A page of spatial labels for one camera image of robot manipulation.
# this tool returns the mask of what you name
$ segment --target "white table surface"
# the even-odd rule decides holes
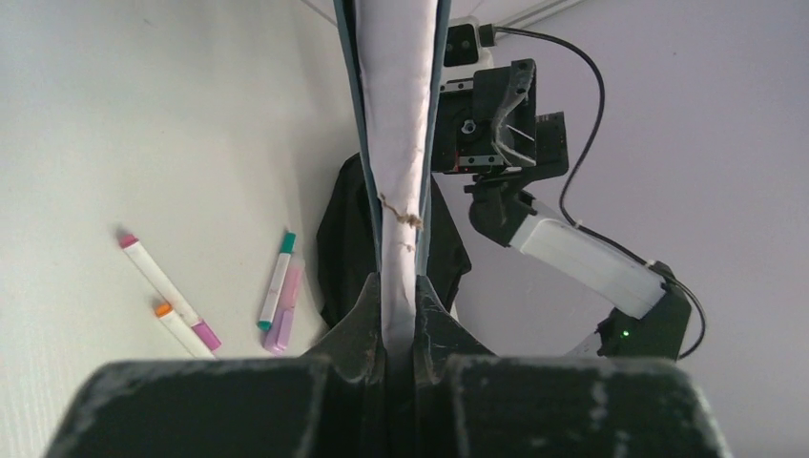
[[[285,230],[307,276],[289,355],[325,329],[315,236],[358,149],[336,29],[295,1],[0,5],[0,456],[41,453],[100,365],[185,358],[114,237],[134,232],[223,345]]]

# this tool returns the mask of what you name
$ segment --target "pink marker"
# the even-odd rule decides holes
[[[160,296],[168,302],[179,314],[182,320],[194,330],[194,333],[211,350],[216,350],[222,345],[217,335],[207,323],[191,308],[191,305],[182,297],[176,286],[169,280],[169,277],[160,269],[155,260],[149,256],[149,252],[140,243],[140,240],[132,234],[124,236],[118,241],[121,249],[129,256],[129,259],[137,267],[137,270],[146,277],[146,280],[155,287]]]
[[[289,344],[295,301],[298,299],[298,291],[301,289],[305,265],[303,257],[299,254],[295,254],[289,261],[283,286],[280,289],[278,308],[273,316],[273,327],[270,328],[264,339],[264,349],[273,354],[281,355]]]

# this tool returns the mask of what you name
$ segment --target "cable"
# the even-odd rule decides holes
[[[524,31],[522,29],[512,29],[509,27],[494,26],[493,28],[495,33],[501,32],[501,33],[510,33],[512,35],[523,35],[529,38],[536,38],[539,40],[549,41],[550,43],[554,43],[563,48],[567,48],[568,50],[574,52],[576,55],[581,57],[582,60],[584,60],[592,70],[592,74],[595,76],[595,81],[598,83],[598,112],[595,115],[595,122],[592,125],[590,136],[587,138],[587,143],[585,143],[581,155],[579,156],[578,159],[576,159],[575,164],[573,164],[573,168],[572,170],[570,170],[570,175],[568,176],[568,179],[565,181],[565,185],[562,187],[562,193],[559,195],[559,211],[562,213],[562,216],[565,217],[565,219],[568,221],[570,225],[575,226],[581,232],[587,234],[590,237],[599,239],[607,243],[609,246],[620,251],[621,253],[623,253],[630,259],[634,260],[635,262],[643,266],[646,266],[646,261],[643,260],[643,258],[637,256],[635,252],[633,252],[629,248],[625,247],[624,245],[618,243],[613,239],[610,239],[607,236],[601,235],[593,231],[591,228],[587,226],[581,225],[580,223],[574,221],[573,217],[570,215],[570,213],[568,213],[568,209],[565,207],[565,198],[568,195],[570,184],[573,182],[573,178],[578,173],[579,168],[581,168],[584,159],[587,158],[587,154],[590,152],[592,142],[595,140],[596,134],[598,134],[598,128],[601,127],[601,118],[604,117],[604,106],[606,104],[604,77],[601,76],[601,71],[598,70],[598,66],[595,65],[595,61],[593,61],[592,58],[590,58],[586,52],[580,50],[572,43],[565,41],[561,38],[557,38],[553,35],[548,35],[537,31]],[[691,301],[692,305],[696,309],[696,312],[699,314],[699,322],[700,322],[699,336],[696,338],[694,344],[692,344],[691,347],[689,347],[689,349],[682,352],[677,358],[678,360],[682,360],[683,358],[686,358],[692,353],[694,353],[702,344],[702,341],[705,338],[705,331],[708,328],[708,321],[705,318],[705,310],[702,308],[702,304],[699,302],[699,299],[696,298],[696,294],[694,294],[694,292],[691,289],[689,289],[688,286],[683,284],[681,281],[675,279],[671,275],[663,275],[662,277],[666,279],[667,282],[679,288],[680,291],[682,291],[688,297],[688,299]]]

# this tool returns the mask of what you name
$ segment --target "black fabric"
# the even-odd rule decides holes
[[[461,276],[471,270],[472,264],[438,184],[432,177],[430,181],[427,277],[448,311]],[[363,166],[356,154],[342,165],[318,229],[318,283],[324,298],[321,315],[329,327],[339,323],[354,306],[368,274],[377,270],[374,259]]]

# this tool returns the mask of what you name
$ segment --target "purple marker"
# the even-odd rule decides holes
[[[273,326],[264,339],[264,349],[275,355],[283,354],[292,335],[292,320],[295,313],[295,301],[303,280],[303,268],[306,263],[299,254],[293,255],[280,289],[278,308],[273,316]]]

